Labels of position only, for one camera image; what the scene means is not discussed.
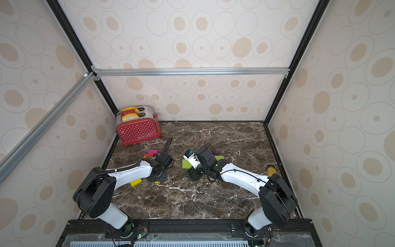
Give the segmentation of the green rectangular block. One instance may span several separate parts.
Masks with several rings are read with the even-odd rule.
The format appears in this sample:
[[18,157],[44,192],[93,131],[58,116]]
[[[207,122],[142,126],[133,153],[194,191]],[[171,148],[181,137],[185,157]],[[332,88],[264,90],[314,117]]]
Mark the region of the green rectangular block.
[[215,158],[216,158],[217,161],[219,161],[219,160],[224,159],[224,156],[216,155]]

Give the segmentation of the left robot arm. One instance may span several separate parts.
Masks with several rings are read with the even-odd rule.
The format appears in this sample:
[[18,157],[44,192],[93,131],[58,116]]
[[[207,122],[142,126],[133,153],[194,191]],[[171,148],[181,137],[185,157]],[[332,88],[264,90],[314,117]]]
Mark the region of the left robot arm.
[[122,237],[133,233],[133,220],[112,203],[114,191],[139,179],[157,180],[173,158],[143,158],[135,164],[116,168],[93,168],[73,195],[74,202],[91,218],[98,218],[118,230]]

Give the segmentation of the lime green block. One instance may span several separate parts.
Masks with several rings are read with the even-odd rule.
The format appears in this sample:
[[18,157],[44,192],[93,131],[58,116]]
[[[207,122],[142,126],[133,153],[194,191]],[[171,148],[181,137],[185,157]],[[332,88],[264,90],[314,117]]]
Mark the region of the lime green block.
[[192,165],[190,164],[190,162],[188,160],[182,160],[182,168],[189,170],[192,167]]

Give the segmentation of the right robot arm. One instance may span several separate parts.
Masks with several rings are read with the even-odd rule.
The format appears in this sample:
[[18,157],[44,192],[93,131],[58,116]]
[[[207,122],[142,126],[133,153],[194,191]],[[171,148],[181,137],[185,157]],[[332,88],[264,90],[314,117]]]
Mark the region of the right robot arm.
[[191,164],[187,173],[192,181],[206,175],[212,182],[221,180],[237,185],[260,199],[261,208],[252,211],[244,225],[250,235],[270,224],[283,227],[290,223],[298,201],[281,176],[258,175],[239,168],[228,160],[218,160],[207,146],[195,152],[186,151],[184,159]]

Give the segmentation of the magenta rectangular block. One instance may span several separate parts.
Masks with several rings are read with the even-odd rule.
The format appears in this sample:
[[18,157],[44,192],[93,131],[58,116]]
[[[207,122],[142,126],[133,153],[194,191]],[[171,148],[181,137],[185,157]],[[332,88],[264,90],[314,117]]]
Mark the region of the magenta rectangular block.
[[156,155],[156,154],[158,154],[158,150],[149,150],[148,154]]

